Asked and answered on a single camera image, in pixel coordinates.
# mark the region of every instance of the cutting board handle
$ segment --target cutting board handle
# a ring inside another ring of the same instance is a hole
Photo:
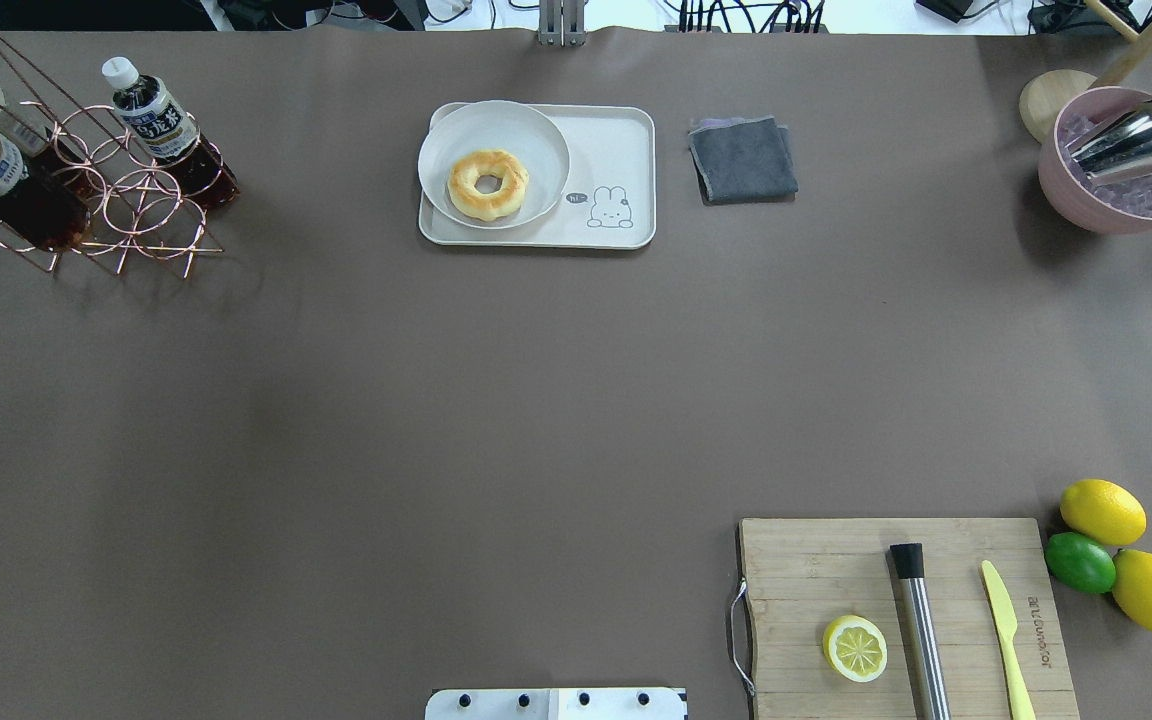
[[[755,681],[750,679],[744,667],[740,666],[740,659],[736,657],[736,606],[740,605],[741,600],[744,600],[748,592],[749,583],[745,582],[744,577],[741,577],[740,583],[736,583],[736,596],[732,598],[732,606],[727,609],[727,647],[732,651],[732,665],[736,666],[740,679],[744,680],[745,692],[749,692],[749,697],[755,697],[758,694],[758,688],[755,688]]]

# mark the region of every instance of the gray cloth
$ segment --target gray cloth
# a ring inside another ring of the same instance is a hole
[[[690,138],[710,202],[775,200],[799,190],[790,128],[773,118],[703,120]]]

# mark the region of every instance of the donut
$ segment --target donut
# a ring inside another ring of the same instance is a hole
[[[479,192],[479,179],[499,179],[500,188],[494,192]],[[452,166],[447,177],[447,191],[452,205],[468,217],[479,220],[495,220],[522,209],[526,195],[526,168],[506,150],[475,150]]]

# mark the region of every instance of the brown tabletop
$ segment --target brown tabletop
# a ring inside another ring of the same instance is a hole
[[[1152,551],[1152,234],[1053,213],[1015,109],[1119,44],[10,40],[86,103],[111,55],[165,77],[244,195],[188,282],[0,250],[0,719],[417,719],[434,688],[622,684],[738,719],[745,516],[1046,526],[1106,477]],[[492,97],[652,114],[652,243],[425,241],[429,115]],[[763,114],[799,196],[704,206],[687,128]],[[1152,717],[1152,634],[1056,599],[1082,714]]]

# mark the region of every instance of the metal ice scoop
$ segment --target metal ice scoop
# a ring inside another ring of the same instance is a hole
[[[1152,100],[1135,106],[1091,141],[1076,143],[1070,157],[1097,185],[1152,174]]]

